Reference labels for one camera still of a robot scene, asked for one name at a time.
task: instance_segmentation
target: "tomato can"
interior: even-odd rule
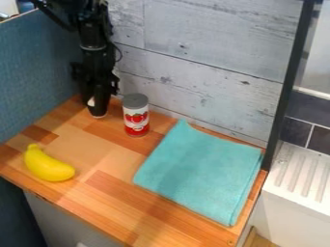
[[[124,128],[130,136],[143,136],[148,133],[149,101],[145,95],[131,94],[123,98]]]

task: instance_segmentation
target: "banana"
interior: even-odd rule
[[[30,144],[24,154],[27,168],[38,178],[63,181],[74,176],[74,168],[45,154],[37,144]]]

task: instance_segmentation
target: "teal towel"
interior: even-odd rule
[[[179,121],[142,165],[134,183],[233,226],[261,166],[261,150]]]

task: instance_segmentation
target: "blue fabric wall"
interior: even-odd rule
[[[76,35],[39,11],[0,23],[0,142],[76,92],[69,62],[79,60]]]
[[[79,42],[40,12],[0,23],[0,143],[76,92]],[[44,247],[22,191],[0,178],[0,246]]]

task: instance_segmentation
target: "wooden countertop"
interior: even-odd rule
[[[234,227],[205,219],[132,184],[139,166],[177,120],[151,112],[151,132],[131,138],[124,133],[120,102],[113,99],[111,104],[111,114],[95,120],[77,97],[71,98],[0,146],[0,175],[126,246],[235,246],[266,172],[260,171]],[[22,160],[30,143],[72,164],[76,177],[55,183],[33,177]]]

